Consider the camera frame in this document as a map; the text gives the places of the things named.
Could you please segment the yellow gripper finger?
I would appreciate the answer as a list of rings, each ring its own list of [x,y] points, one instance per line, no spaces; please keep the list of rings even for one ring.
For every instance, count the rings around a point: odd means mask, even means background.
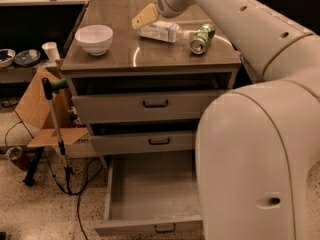
[[[140,13],[132,19],[132,27],[139,29],[158,20],[159,13],[154,4],[148,4]]]

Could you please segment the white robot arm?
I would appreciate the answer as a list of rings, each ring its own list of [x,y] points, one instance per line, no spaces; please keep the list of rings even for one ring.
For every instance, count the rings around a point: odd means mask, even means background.
[[[256,0],[155,0],[134,27],[198,5],[261,81],[203,113],[196,173],[205,240],[307,240],[306,182],[320,157],[319,38]]]

